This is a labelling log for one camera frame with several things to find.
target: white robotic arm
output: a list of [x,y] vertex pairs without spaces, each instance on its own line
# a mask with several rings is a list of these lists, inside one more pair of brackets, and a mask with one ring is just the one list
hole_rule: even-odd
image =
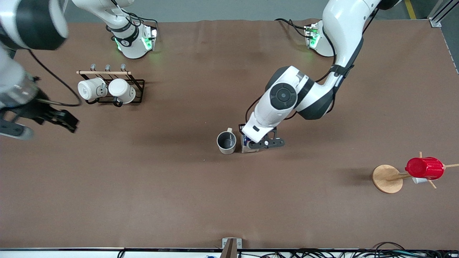
[[[55,50],[67,38],[68,30],[58,0],[0,0],[0,135],[27,140],[32,130],[16,121],[48,121],[77,129],[78,120],[66,110],[56,110],[37,86],[37,77],[28,74],[3,48]],[[15,113],[11,121],[7,112]]]
[[[400,0],[383,0],[390,7]],[[330,0],[323,12],[323,30],[334,47],[336,61],[323,85],[297,68],[278,69],[266,85],[242,132],[258,143],[295,109],[306,120],[324,116],[335,101],[335,94],[360,52],[365,21],[381,0]]]
[[122,8],[133,4],[134,0],[72,0],[73,3],[86,10],[107,24],[107,28],[115,35],[118,49],[127,58],[136,59],[144,56],[154,47],[157,28],[144,25],[134,20]]

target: mug rack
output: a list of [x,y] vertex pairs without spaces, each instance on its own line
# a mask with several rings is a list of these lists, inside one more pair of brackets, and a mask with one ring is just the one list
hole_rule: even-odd
[[[114,79],[124,79],[126,78],[126,82],[128,82],[129,85],[134,87],[135,89],[135,98],[131,103],[142,103],[143,99],[143,94],[144,94],[144,88],[145,88],[145,80],[144,79],[136,79],[132,75],[130,71],[126,70],[126,65],[122,64],[121,65],[121,71],[120,72],[112,72],[110,71],[110,65],[105,66],[105,71],[96,71],[95,69],[95,64],[91,65],[90,71],[77,71],[77,74],[81,75],[85,80],[89,80],[90,78],[88,75],[94,75],[95,77],[99,77],[102,80],[104,80],[105,85],[104,87],[108,87],[111,81]],[[93,101],[88,101],[85,100],[86,103],[92,105],[96,103],[113,103],[114,106],[116,107],[121,107],[123,103],[117,102],[116,98],[112,96],[109,92],[107,93],[107,96],[105,97],[100,97],[96,98]]]

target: wooden peg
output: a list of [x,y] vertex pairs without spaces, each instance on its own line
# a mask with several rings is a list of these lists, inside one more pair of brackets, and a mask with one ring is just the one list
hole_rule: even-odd
[[444,165],[445,168],[459,167],[459,164]]
[[392,181],[396,181],[396,180],[399,180],[399,179],[405,179],[405,178],[409,178],[409,177],[412,177],[412,176],[409,175],[409,174],[400,173],[400,174],[393,175],[392,177],[387,179],[387,181],[392,182]]
[[130,71],[127,72],[110,72],[110,71],[77,71],[77,74],[108,74],[108,75],[131,75]]
[[435,184],[432,182],[432,180],[429,180],[429,179],[428,179],[427,181],[431,184],[431,186],[433,187],[433,189],[436,189],[436,188],[437,188],[437,187],[435,186]]

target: gray mug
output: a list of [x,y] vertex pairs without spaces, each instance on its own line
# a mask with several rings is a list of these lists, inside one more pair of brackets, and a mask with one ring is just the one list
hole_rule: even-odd
[[228,128],[227,131],[221,132],[217,137],[217,145],[220,151],[225,154],[231,154],[236,149],[236,136],[233,134],[233,129]]

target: white cup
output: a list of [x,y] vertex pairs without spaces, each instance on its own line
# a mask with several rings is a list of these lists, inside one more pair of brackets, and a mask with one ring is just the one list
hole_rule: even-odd
[[421,183],[427,183],[428,180],[425,179],[425,178],[413,177],[413,182],[417,185],[417,184],[421,184]]
[[231,154],[236,149],[236,136],[233,134],[233,129],[228,128],[227,131],[221,132],[217,136],[217,145],[220,151],[225,154]]
[[135,90],[127,81],[123,79],[114,79],[108,85],[108,91],[115,97],[113,103],[119,102],[122,104],[131,103],[135,98]]
[[78,93],[87,101],[105,97],[107,92],[105,81],[99,77],[78,83]]

